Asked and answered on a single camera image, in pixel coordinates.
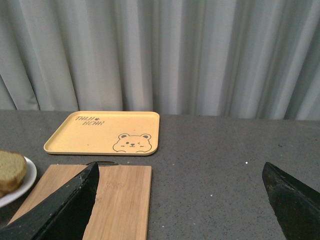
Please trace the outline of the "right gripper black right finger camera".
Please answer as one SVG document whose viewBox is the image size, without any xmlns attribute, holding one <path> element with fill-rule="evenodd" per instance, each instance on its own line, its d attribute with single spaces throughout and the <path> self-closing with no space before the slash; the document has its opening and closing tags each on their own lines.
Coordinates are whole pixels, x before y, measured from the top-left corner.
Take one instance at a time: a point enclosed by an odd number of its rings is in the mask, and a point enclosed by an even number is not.
<svg viewBox="0 0 320 240">
<path fill-rule="evenodd" d="M 320 238 L 320 193 L 270 162 L 262 180 L 281 230 L 287 240 Z"/>
</svg>

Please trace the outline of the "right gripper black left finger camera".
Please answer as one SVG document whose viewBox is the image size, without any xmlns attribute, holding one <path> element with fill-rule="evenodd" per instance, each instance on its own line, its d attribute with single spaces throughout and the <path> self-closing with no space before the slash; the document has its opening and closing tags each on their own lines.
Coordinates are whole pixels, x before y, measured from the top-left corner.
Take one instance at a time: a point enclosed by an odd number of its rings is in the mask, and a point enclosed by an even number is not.
<svg viewBox="0 0 320 240">
<path fill-rule="evenodd" d="M 96 162 L 0 231 L 2 240 L 81 240 L 100 179 Z"/>
</svg>

